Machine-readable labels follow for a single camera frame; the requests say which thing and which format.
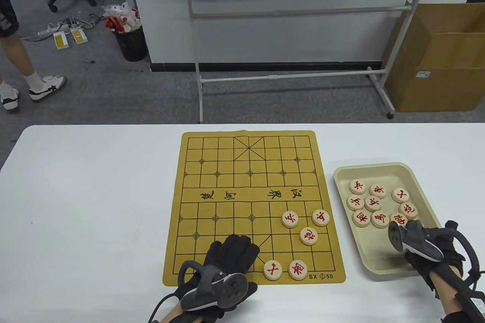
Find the cardboard box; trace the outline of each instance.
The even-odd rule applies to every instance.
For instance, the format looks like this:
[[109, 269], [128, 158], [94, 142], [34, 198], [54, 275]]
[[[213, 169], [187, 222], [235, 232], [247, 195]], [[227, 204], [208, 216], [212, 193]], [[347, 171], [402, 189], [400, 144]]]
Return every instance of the cardboard box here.
[[[404, 18], [397, 22], [384, 64]], [[483, 27], [483, 3], [419, 5], [386, 83], [396, 110], [470, 111], [478, 106], [485, 95]]]

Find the label on cardboard box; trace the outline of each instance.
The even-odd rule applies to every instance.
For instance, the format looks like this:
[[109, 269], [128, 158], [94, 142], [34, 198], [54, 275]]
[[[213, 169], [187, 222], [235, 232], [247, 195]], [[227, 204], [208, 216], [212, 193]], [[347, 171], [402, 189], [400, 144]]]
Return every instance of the label on cardboard box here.
[[429, 78], [431, 72], [418, 72], [416, 78]]

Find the black baseboard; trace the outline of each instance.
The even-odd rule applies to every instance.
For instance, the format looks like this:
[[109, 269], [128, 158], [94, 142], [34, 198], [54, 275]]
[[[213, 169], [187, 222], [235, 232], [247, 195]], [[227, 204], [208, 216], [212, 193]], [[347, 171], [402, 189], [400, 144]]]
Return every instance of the black baseboard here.
[[[381, 69], [382, 62], [201, 63], [201, 72], [306, 72]], [[151, 63], [152, 72], [195, 72], [194, 63]]]

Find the white sock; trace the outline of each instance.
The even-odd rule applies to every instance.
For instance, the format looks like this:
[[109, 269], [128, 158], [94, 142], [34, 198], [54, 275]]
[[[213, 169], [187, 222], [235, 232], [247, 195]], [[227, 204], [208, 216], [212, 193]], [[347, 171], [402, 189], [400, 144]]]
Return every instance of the white sock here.
[[45, 88], [45, 82], [40, 78], [37, 71], [34, 72], [31, 76], [24, 76], [25, 81], [29, 85], [29, 88], [34, 92], [43, 91]]
[[15, 98], [17, 98], [17, 94], [15, 93], [14, 88], [12, 88], [11, 85], [5, 82], [0, 83], [0, 95], [2, 95], [3, 99], [11, 98], [12, 100], [14, 100]]

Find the gray carpet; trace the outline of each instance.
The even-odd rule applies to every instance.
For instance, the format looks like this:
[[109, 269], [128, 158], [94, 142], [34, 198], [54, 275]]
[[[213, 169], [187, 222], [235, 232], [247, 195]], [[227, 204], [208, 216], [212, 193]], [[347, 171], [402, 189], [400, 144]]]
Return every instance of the gray carpet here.
[[[57, 14], [50, 12], [47, 0], [11, 1], [23, 36], [35, 34], [48, 22], [72, 15], [86, 19], [89, 13], [99, 13], [99, 8], [84, 0], [59, 0]], [[0, 167], [22, 131], [31, 125], [197, 122], [199, 105], [192, 73], [150, 73], [149, 60], [126, 62], [103, 25], [87, 31], [87, 36], [89, 43], [62, 51], [55, 49], [52, 39], [27, 43], [39, 73], [65, 74], [69, 79], [59, 94], [40, 104], [29, 100], [21, 77], [0, 56], [4, 79], [23, 95], [18, 114], [0, 110]], [[204, 93], [206, 123], [389, 122], [376, 91], [364, 77], [208, 84]], [[398, 114], [392, 120], [484, 121], [485, 103], [473, 112]]]

